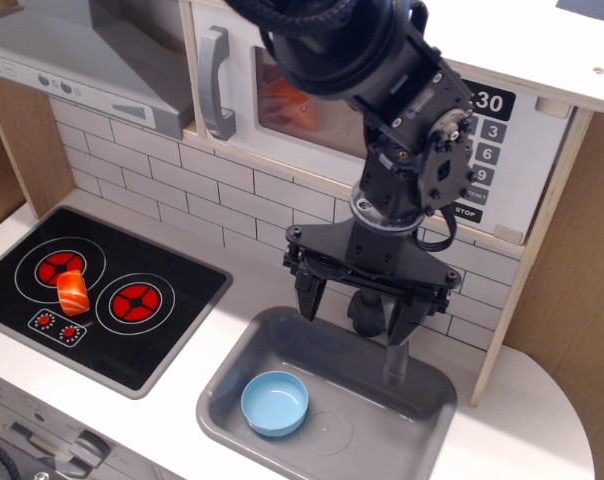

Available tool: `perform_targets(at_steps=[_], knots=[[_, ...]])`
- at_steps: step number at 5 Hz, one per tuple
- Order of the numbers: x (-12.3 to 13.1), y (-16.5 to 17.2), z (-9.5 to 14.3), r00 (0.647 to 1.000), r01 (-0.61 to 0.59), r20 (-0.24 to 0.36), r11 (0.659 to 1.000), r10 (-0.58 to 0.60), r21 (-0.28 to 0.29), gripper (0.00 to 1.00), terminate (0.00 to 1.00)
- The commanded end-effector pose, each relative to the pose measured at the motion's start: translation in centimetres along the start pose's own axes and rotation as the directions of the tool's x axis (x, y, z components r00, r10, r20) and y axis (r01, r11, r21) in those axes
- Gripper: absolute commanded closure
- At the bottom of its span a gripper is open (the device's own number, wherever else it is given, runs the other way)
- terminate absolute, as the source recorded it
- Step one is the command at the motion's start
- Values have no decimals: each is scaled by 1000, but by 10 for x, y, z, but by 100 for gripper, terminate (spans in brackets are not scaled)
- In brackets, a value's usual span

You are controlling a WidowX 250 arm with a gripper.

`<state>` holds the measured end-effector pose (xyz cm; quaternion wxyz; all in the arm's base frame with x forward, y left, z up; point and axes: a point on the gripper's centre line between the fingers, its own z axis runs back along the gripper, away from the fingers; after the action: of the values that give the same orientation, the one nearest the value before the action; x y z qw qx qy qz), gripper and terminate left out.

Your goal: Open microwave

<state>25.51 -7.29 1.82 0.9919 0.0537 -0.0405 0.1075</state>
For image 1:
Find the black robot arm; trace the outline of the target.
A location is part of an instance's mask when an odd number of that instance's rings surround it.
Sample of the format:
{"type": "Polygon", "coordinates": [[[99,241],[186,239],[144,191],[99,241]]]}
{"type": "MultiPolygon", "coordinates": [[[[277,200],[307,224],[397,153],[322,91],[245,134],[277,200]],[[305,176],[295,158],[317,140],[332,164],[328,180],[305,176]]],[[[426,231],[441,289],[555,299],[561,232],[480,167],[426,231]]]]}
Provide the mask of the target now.
{"type": "Polygon", "coordinates": [[[301,314],[313,319],[336,281],[379,295],[392,346],[444,312],[459,274],[436,258],[447,241],[422,242],[422,221],[441,214],[475,181],[469,161],[472,95],[424,38],[420,1],[235,1],[297,89],[361,113],[367,149],[350,199],[352,218],[288,228],[285,265],[301,314]]]}

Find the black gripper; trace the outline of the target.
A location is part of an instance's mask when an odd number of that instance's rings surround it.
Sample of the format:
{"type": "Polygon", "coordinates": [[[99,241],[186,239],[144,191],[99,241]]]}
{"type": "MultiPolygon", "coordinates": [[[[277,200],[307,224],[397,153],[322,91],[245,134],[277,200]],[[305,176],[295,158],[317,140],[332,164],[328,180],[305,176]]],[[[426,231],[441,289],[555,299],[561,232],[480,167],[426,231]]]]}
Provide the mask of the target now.
{"type": "Polygon", "coordinates": [[[388,346],[408,341],[432,312],[443,311],[460,273],[423,250],[411,236],[386,236],[354,221],[292,225],[283,264],[296,277],[298,310],[316,318],[326,283],[334,281],[383,295],[388,346]]]}

